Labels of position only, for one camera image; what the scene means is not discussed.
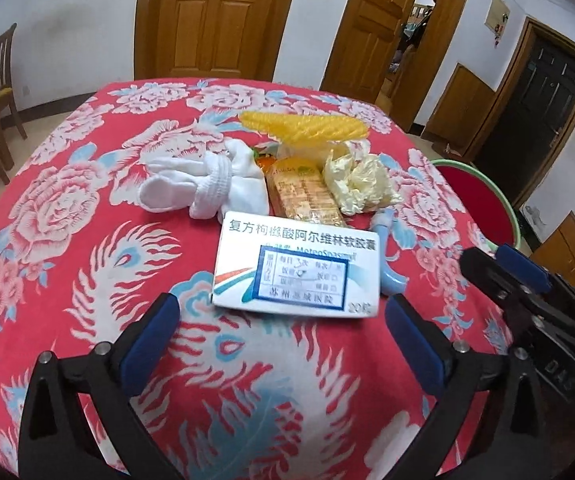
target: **medicine box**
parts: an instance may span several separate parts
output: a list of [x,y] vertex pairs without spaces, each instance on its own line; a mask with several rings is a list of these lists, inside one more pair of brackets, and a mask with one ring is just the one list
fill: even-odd
[[212,302],[295,316],[373,317],[380,254],[370,231],[229,211]]

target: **black door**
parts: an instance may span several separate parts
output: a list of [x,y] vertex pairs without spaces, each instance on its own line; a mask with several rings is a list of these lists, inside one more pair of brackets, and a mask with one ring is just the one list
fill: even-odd
[[510,202],[536,173],[575,103],[575,57],[536,38],[527,65],[474,165]]

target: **silver screw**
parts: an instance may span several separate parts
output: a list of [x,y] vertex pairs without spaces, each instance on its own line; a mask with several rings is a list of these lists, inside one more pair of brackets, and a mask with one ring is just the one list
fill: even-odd
[[519,359],[521,359],[522,361],[525,361],[525,360],[529,357],[529,355],[527,354],[527,352],[525,351],[525,349],[524,349],[524,348],[521,348],[521,347],[516,348],[516,349],[514,350],[514,355],[515,355],[516,357],[518,357]]
[[107,341],[102,341],[94,346],[94,354],[96,355],[107,355],[109,351],[112,349],[112,343]]
[[42,365],[47,364],[52,359],[52,353],[49,350],[40,352],[38,356],[38,362]]
[[543,329],[545,327],[545,323],[543,323],[543,320],[538,316],[532,316],[532,323],[534,323],[534,326],[537,328]]
[[454,348],[454,350],[459,352],[459,354],[467,354],[470,351],[469,343],[461,339],[459,339],[458,341],[454,341],[452,343],[452,347]]

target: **red floral tablecloth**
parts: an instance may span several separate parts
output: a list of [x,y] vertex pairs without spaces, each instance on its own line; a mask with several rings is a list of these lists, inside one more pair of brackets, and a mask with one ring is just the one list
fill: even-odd
[[[224,149],[224,136],[272,149],[242,110],[345,114],[370,128],[405,201],[387,255],[406,295],[451,339],[504,352],[493,304],[457,258],[478,227],[440,173],[380,110],[341,96],[265,82],[176,79],[111,84],[34,152],[0,199],[0,462],[16,470],[18,428],[39,352],[59,357],[114,341],[162,291],[182,323],[132,404],[190,479],[382,478],[434,400],[424,396],[381,315],[309,320],[215,310],[209,301],[220,225],[135,204],[144,164]],[[367,216],[349,223],[366,228]],[[459,463],[478,398],[445,468]],[[109,463],[98,417],[85,412]]]

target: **door frame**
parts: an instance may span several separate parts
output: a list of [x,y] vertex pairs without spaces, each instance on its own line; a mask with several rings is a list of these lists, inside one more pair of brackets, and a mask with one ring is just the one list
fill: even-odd
[[437,0],[421,44],[390,96],[389,116],[405,132],[410,131],[439,72],[466,1]]
[[[278,51],[283,39],[287,14],[292,0],[272,0],[267,15],[269,27],[263,37],[263,51],[255,78],[272,81]],[[158,16],[160,0],[136,0],[134,24],[134,79],[156,77],[156,52],[158,41]]]
[[[463,156],[466,160],[474,160],[478,152],[480,152],[481,148],[483,147],[485,141],[494,130],[494,127],[499,122],[501,114],[507,107],[509,99],[514,92],[517,83],[519,82],[520,75],[523,73],[523,70],[527,65],[529,55],[537,37],[544,38],[545,40],[554,43],[557,47],[575,58],[574,41],[562,35],[560,32],[554,30],[553,28],[548,27],[544,23],[541,23],[528,16],[525,19],[525,23],[523,24],[523,31],[521,32],[519,42],[517,43],[517,47],[514,50],[514,54],[512,55],[512,59],[510,60],[501,84],[496,91],[496,97],[491,104],[490,111],[487,113],[487,117],[483,121],[483,124],[481,125],[478,132],[475,134],[472,142],[465,150],[465,153],[463,153]],[[558,138],[555,140],[555,143],[551,147],[549,153],[539,166],[534,176],[522,189],[521,193],[519,193],[519,195],[512,201],[512,206],[514,208],[521,207],[532,194],[532,192],[536,189],[536,186],[541,183],[545,174],[552,167],[552,164],[561,153],[561,150],[570,138],[574,128],[575,103],[573,104],[570,117],[565,123],[563,130],[558,135]]]

